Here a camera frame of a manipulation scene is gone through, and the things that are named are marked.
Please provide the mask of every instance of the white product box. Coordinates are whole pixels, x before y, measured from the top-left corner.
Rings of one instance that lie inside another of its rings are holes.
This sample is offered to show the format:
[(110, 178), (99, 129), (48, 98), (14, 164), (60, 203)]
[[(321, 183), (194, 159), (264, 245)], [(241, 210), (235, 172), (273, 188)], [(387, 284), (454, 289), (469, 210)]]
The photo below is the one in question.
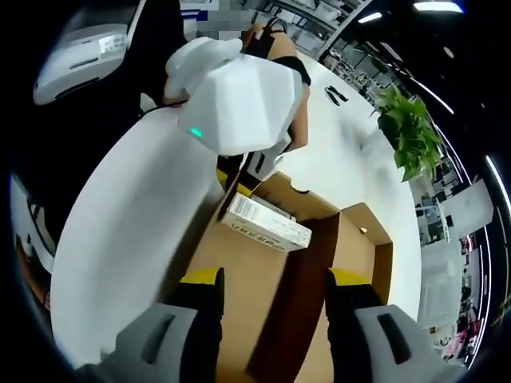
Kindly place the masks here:
[(310, 229), (239, 193), (220, 222), (280, 251), (305, 249), (311, 241)]

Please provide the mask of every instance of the green indicator light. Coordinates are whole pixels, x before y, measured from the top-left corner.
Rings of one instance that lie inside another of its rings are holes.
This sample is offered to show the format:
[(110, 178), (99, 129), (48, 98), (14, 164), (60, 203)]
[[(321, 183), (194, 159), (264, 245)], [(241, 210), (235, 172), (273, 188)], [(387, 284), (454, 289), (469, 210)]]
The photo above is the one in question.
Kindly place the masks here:
[(191, 128), (190, 133), (194, 135), (195, 137), (202, 137), (202, 132), (198, 128)]

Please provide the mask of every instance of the white robotic hand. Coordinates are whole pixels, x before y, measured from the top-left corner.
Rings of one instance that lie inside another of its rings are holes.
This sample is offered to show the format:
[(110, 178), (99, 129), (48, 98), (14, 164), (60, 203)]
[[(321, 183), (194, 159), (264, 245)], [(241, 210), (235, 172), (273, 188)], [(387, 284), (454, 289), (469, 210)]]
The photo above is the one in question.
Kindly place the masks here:
[(291, 142), (287, 129), (303, 86), (293, 69), (241, 50), (239, 39), (189, 42), (167, 62), (165, 96), (190, 95), (179, 126), (210, 150), (221, 156), (258, 152), (249, 169), (264, 180)]

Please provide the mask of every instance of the potted plant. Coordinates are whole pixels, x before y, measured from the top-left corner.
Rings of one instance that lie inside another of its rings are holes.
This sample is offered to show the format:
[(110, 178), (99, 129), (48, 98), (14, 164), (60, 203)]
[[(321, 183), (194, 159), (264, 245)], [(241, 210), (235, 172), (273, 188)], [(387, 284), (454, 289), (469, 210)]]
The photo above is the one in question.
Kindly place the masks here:
[(433, 178), (440, 160), (440, 139), (422, 100), (408, 100), (392, 85), (382, 92), (376, 110), (380, 112), (378, 127), (395, 150), (394, 161), (398, 168), (405, 168), (402, 180), (408, 181), (421, 172)]

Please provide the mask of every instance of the open cardboard box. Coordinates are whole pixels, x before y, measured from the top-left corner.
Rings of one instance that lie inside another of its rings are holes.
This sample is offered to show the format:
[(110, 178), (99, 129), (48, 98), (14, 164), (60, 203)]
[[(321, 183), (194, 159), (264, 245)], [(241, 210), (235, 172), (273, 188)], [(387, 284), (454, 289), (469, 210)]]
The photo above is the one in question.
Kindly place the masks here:
[(225, 269), (217, 381), (331, 383), (323, 308), (326, 269), (364, 275), (386, 302), (391, 241), (364, 203), (340, 212), (313, 193), (296, 191), (280, 173), (255, 194), (309, 227), (311, 244), (286, 254), (219, 223), (232, 198), (228, 193), (188, 266), (188, 271)]

